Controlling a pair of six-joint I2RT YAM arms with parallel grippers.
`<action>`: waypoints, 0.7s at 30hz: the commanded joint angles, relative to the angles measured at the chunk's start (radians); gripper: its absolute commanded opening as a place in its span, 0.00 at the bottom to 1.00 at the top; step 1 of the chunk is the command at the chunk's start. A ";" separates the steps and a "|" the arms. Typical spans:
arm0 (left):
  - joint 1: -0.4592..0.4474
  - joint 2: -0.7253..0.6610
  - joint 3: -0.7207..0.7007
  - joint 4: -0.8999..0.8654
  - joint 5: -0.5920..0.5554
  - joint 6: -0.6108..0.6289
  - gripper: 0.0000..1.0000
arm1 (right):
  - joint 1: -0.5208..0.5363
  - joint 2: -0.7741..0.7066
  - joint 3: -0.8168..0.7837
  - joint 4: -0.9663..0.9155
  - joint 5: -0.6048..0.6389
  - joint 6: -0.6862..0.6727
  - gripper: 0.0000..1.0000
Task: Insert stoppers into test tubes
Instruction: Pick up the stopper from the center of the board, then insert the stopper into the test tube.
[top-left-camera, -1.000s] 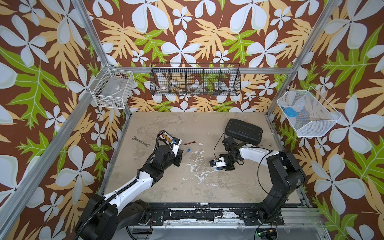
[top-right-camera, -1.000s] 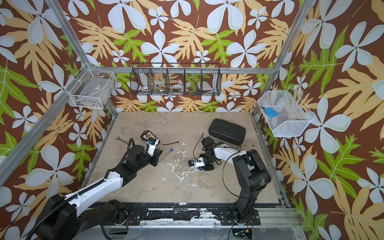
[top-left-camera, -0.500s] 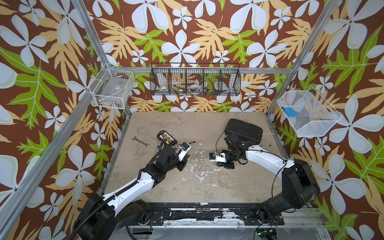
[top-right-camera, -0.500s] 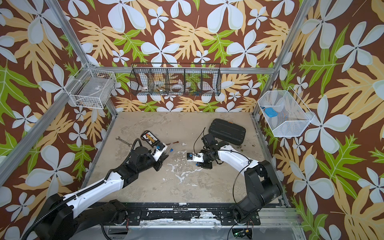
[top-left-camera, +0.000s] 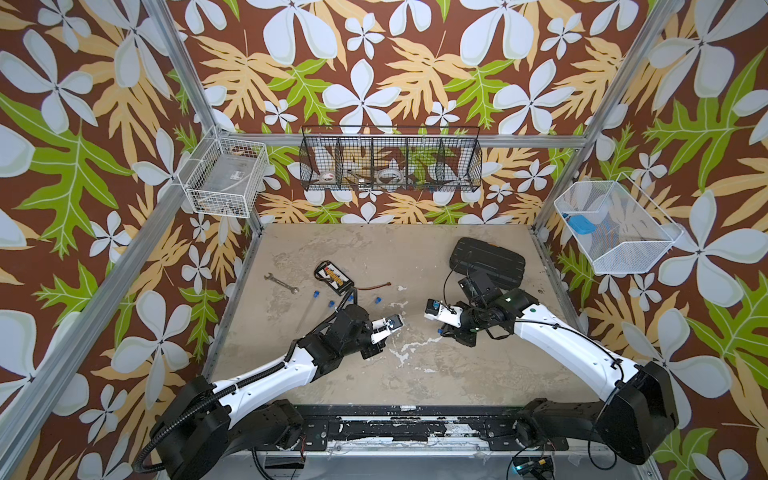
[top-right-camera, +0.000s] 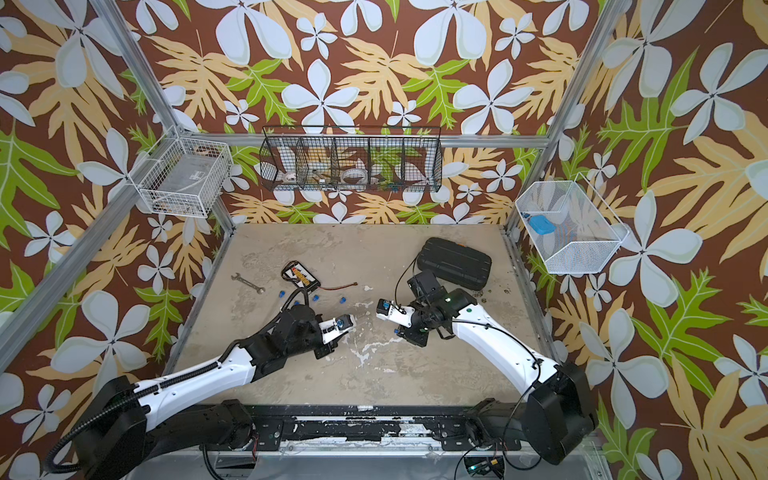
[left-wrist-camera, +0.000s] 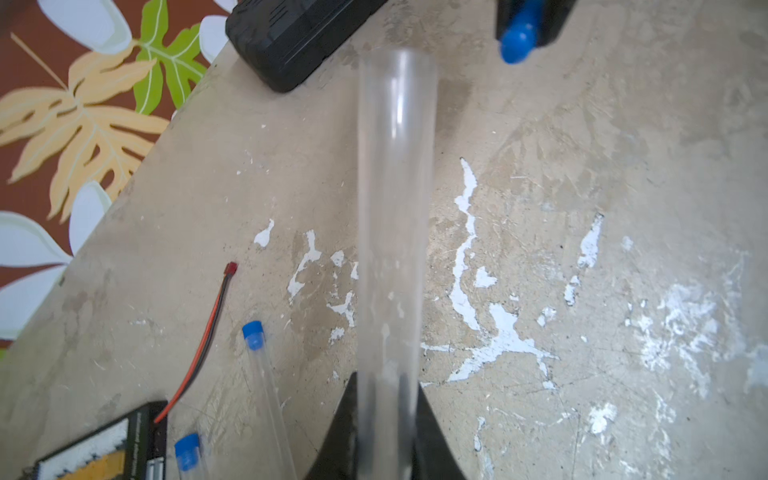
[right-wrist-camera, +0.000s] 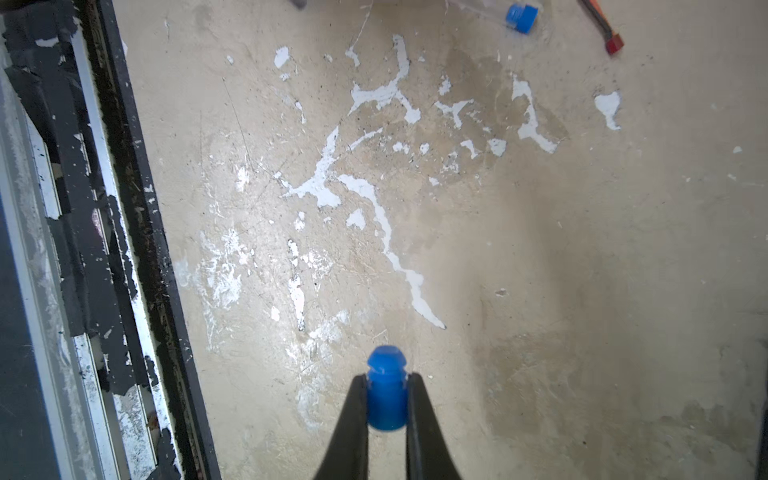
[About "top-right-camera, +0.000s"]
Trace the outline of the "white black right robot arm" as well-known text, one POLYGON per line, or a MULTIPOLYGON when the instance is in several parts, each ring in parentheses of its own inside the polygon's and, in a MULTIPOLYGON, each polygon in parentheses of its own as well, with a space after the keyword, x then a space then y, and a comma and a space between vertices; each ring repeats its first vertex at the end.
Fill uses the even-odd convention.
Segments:
POLYGON ((447 291, 429 271, 409 279, 408 286, 414 300, 408 305, 381 300, 379 318, 396 323, 397 335, 418 347, 427 345, 433 331, 443 340, 467 343, 520 394, 511 404, 485 400, 466 414, 474 444, 525 442, 543 461, 557 465, 597 428, 596 402, 582 368, 535 351, 467 291, 447 291))

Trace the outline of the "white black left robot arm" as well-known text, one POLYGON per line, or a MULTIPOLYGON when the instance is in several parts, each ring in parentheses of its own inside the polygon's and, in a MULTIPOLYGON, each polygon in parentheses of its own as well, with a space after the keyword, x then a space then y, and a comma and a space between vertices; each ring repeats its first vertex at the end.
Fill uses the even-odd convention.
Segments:
POLYGON ((196 444, 247 443, 253 421, 237 401, 211 408, 200 402, 254 383, 293 356, 321 359, 353 327, 349 314, 325 320, 304 304, 282 309, 251 336, 232 341, 218 357, 175 374, 131 383, 110 380, 42 463, 49 474, 81 472, 120 479, 151 458, 196 444))

